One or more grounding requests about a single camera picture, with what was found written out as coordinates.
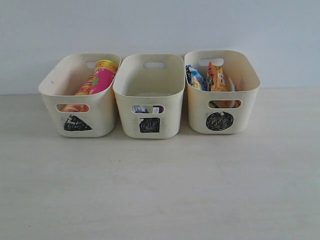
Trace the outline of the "blue noodle packet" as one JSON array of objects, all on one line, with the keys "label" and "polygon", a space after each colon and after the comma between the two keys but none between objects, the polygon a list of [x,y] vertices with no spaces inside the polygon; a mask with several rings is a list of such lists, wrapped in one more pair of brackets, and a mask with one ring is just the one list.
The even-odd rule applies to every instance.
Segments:
[{"label": "blue noodle packet", "polygon": [[207,82],[196,68],[185,66],[186,80],[195,89],[207,91]]}]

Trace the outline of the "orange noodle packet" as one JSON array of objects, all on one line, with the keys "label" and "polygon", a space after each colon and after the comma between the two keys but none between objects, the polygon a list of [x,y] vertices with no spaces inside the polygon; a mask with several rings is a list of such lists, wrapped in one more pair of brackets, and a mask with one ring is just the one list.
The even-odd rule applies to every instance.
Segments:
[{"label": "orange noodle packet", "polygon": [[[221,66],[208,64],[206,75],[208,92],[236,92],[237,87],[234,81],[227,75]],[[210,108],[229,109],[241,106],[240,100],[211,100],[208,103]]]}]

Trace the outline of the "purple juice carton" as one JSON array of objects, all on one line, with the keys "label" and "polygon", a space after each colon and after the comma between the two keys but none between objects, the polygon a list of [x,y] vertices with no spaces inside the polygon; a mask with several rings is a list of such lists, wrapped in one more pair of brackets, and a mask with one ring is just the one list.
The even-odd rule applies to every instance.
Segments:
[{"label": "purple juice carton", "polygon": [[164,111],[164,107],[162,105],[154,105],[152,107],[153,114],[161,114]]}]

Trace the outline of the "white blue milk carton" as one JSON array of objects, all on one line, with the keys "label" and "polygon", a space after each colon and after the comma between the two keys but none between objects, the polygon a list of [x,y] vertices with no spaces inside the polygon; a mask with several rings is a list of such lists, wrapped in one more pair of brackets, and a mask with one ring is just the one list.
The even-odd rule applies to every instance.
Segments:
[{"label": "white blue milk carton", "polygon": [[149,113],[148,108],[143,105],[133,105],[132,111],[134,113],[138,113],[138,114],[148,114]]}]

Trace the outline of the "yellow Lays chips can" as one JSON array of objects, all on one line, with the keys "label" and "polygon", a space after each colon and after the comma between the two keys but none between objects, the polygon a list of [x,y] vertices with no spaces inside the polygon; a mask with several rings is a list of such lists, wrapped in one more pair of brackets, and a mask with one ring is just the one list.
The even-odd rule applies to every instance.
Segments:
[{"label": "yellow Lays chips can", "polygon": [[90,108],[86,104],[66,104],[61,112],[88,112]]}]

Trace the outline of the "left cream plastic bin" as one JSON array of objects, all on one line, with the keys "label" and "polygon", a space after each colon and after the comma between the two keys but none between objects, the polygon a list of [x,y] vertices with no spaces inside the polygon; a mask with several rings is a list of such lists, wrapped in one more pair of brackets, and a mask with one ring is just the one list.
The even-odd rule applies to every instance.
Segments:
[{"label": "left cream plastic bin", "polygon": [[[38,87],[53,123],[64,137],[95,138],[109,134],[115,127],[118,109],[113,88],[90,95],[76,92],[94,73],[89,62],[110,60],[121,65],[112,53],[80,53],[64,57]],[[68,104],[85,104],[88,112],[61,112]]]}]

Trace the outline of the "middle cream plastic bin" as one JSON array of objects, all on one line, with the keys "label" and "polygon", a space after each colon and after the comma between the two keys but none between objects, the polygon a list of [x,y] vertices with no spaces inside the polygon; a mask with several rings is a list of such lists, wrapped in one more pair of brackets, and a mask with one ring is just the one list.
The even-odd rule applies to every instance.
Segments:
[{"label": "middle cream plastic bin", "polygon": [[[185,64],[175,54],[134,54],[126,57],[113,82],[124,133],[136,139],[168,139],[180,129]],[[133,105],[148,113],[134,113]],[[163,106],[160,114],[153,106]]]}]

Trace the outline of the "pink Lays chips can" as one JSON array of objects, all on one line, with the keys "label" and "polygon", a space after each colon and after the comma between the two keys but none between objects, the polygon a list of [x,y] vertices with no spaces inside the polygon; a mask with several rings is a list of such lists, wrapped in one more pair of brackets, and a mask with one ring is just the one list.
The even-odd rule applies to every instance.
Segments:
[{"label": "pink Lays chips can", "polygon": [[111,60],[100,60],[96,63],[93,76],[76,92],[76,96],[87,96],[106,90],[113,82],[118,65]]}]

